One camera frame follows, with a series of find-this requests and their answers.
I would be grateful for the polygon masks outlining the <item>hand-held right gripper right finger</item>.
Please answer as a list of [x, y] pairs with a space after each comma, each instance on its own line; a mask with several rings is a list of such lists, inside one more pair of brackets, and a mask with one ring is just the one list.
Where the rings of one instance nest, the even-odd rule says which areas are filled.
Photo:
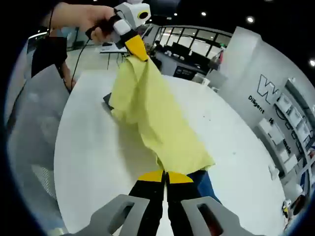
[[175, 236], [252, 236], [236, 214], [212, 197], [201, 197], [193, 180], [166, 174], [168, 218]]

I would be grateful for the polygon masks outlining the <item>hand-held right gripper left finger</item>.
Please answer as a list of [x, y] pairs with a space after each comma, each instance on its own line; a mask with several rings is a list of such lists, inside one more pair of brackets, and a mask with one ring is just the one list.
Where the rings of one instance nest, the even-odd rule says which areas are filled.
[[141, 175], [127, 195], [120, 194], [92, 214], [74, 236], [155, 236], [163, 212], [164, 171]]

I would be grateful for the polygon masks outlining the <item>person's left hand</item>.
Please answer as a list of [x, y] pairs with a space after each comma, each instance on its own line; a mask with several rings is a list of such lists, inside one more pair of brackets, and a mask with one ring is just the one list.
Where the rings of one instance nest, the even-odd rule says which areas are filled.
[[[94, 27], [102, 20], [108, 21], [114, 16], [114, 9], [103, 5], [88, 5], [85, 9], [84, 20], [82, 20], [82, 29], [87, 31]], [[95, 28], [91, 33], [91, 39], [96, 44], [101, 44], [111, 40], [112, 29], [102, 30], [100, 27]]]

